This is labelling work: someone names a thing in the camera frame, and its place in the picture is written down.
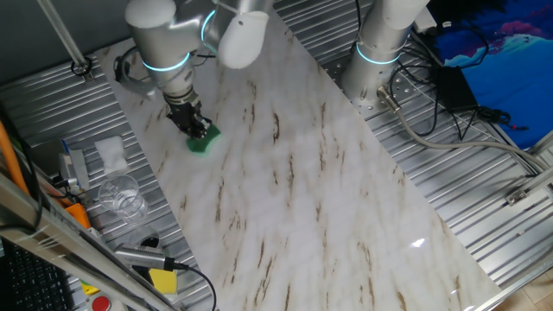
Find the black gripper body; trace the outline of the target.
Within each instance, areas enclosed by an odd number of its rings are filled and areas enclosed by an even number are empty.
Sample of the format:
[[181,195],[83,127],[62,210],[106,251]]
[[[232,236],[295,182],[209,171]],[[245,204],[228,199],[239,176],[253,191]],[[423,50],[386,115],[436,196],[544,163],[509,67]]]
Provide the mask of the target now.
[[203,117],[200,112],[201,102],[195,92],[188,92],[180,96],[170,96],[166,93],[163,97],[168,104],[167,117],[182,132],[189,132],[193,126],[200,126],[199,119]]

